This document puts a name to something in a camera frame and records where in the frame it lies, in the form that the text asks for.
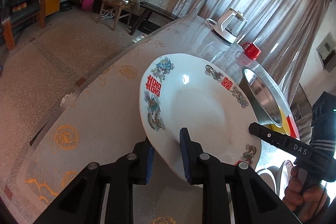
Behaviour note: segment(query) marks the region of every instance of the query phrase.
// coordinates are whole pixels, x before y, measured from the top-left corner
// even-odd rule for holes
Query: red mug
[[[245,54],[249,57],[251,60],[256,60],[258,56],[261,54],[261,50],[253,43],[246,42],[242,45],[242,48],[245,52]]]

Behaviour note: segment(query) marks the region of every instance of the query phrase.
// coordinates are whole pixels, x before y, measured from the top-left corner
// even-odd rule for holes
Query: finger
[[[298,180],[298,178],[291,177],[288,183],[288,188],[293,192],[299,193],[302,189],[302,183]]]
[[[305,222],[319,213],[327,200],[327,194],[322,186],[315,185],[304,192],[303,198],[305,202],[311,203],[308,211],[300,216],[300,220]]]
[[[314,185],[303,193],[303,199],[305,202],[318,202],[320,201],[322,194],[324,193],[324,187],[320,185]]]
[[[296,206],[303,203],[303,197],[299,193],[290,190],[289,187],[286,187],[285,189],[285,197],[290,203],[293,203]]]
[[[319,211],[322,209],[326,199],[327,199],[327,195],[323,195],[323,197],[321,199],[321,202],[320,202],[320,200],[313,202],[311,204],[311,207],[308,209],[308,211],[305,214],[303,214],[302,216],[300,216],[300,220],[302,222],[305,222],[305,221],[311,219],[314,215],[318,214]]]
[[[282,199],[282,202],[283,202],[283,203],[287,206],[287,208],[288,208],[289,210],[291,210],[292,212],[294,212],[294,211],[296,210],[296,206],[295,206],[295,204],[289,202],[288,199],[287,199],[286,197],[284,197],[284,198]]]
[[[291,170],[291,176],[292,177],[296,177],[297,176],[297,171],[298,171],[298,167],[297,166],[294,166]]]

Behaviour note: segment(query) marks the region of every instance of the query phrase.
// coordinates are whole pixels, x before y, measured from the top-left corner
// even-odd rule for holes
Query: white electric kettle
[[[229,43],[234,43],[247,23],[247,20],[243,17],[243,13],[236,12],[230,8],[225,14],[221,16],[218,22],[207,18],[206,22],[217,32],[224,40]]]

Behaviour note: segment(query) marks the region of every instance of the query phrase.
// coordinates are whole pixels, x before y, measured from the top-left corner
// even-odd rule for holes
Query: wooden chair
[[[99,17],[98,17],[98,23],[101,22],[101,16],[104,12],[104,13],[109,13],[111,15],[114,15],[115,21],[114,21],[114,25],[112,28],[113,31],[116,29],[117,23],[120,18],[128,16],[127,25],[129,25],[136,2],[137,0],[129,0],[128,3],[124,2],[123,0],[102,0]],[[120,16],[122,10],[129,9],[129,8],[131,9],[129,14]]]
[[[12,8],[26,2],[27,7],[20,11],[12,12]],[[0,11],[1,26],[3,36],[6,42],[8,51],[15,48],[15,41],[12,29],[26,21],[27,19],[36,19],[41,29],[45,27],[44,23],[44,0],[6,0],[4,7]]]
[[[1,12],[2,7],[3,7],[2,0],[0,0],[0,12]],[[0,24],[0,37],[2,36],[3,36],[3,30],[2,30],[2,24]]]

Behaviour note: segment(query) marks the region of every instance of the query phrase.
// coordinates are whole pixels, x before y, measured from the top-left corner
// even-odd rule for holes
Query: speaker
[[[310,145],[334,155],[336,147],[336,96],[324,91],[312,107]]]

